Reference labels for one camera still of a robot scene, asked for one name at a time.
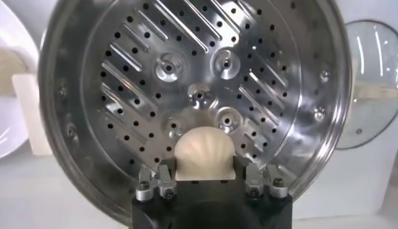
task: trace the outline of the bolt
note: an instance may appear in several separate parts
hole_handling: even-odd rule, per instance
[[[327,83],[330,78],[330,72],[327,70],[322,71],[320,74],[320,78],[321,78],[322,83]]]
[[[314,118],[318,122],[322,121],[325,118],[325,109],[322,107],[315,108]]]
[[[141,181],[140,183],[139,183],[139,187],[140,187],[140,189],[142,189],[142,190],[146,190],[146,189],[149,189],[149,182],[148,181]]]
[[[272,185],[275,187],[278,187],[278,188],[283,188],[283,187],[285,187],[285,182],[284,182],[283,178],[277,177],[272,182]]]
[[[174,192],[173,192],[173,190],[167,189],[166,192],[165,192],[164,198],[165,198],[166,200],[171,200],[171,199],[173,199],[173,198],[174,198]]]
[[[260,192],[256,188],[251,188],[249,191],[249,195],[250,195],[250,197],[257,199],[260,197]]]

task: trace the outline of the metal clamp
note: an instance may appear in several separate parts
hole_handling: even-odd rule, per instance
[[[289,195],[289,185],[278,173],[275,165],[268,165],[267,171],[271,180],[269,195],[274,198],[284,199]]]
[[[172,180],[166,165],[159,166],[159,179],[159,195],[166,200],[173,199],[177,191],[177,183]]]
[[[245,191],[252,198],[259,198],[264,194],[265,179],[255,163],[246,167]]]
[[[143,167],[139,171],[139,185],[136,187],[136,199],[146,202],[154,198],[154,187],[151,185],[152,173],[148,168]]]

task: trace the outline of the perforated steel plate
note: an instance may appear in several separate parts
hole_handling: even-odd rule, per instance
[[[236,154],[276,164],[298,197],[329,158],[351,88],[331,1],[60,1],[40,87],[58,161],[129,223],[141,166],[215,126]]]

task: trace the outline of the dough piece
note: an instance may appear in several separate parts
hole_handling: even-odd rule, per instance
[[[184,134],[174,150],[176,180],[235,179],[232,139],[222,130],[200,127]]]
[[[0,48],[0,96],[15,95],[12,76],[26,71],[26,65],[16,53]]]

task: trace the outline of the metallic surface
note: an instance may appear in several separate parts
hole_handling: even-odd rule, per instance
[[[60,1],[41,57],[54,154],[127,225],[141,166],[156,170],[198,126],[277,165],[297,198],[334,149],[351,88],[345,28],[325,0]]]
[[[246,167],[246,180],[244,181],[247,194],[259,197],[264,193],[265,179],[255,163]]]
[[[269,186],[269,195],[278,199],[286,198],[289,195],[289,187],[282,178],[275,178]]]
[[[388,128],[398,113],[397,32],[374,21],[352,22],[347,30],[356,89],[339,149],[370,142]],[[363,96],[361,90],[370,96]]]

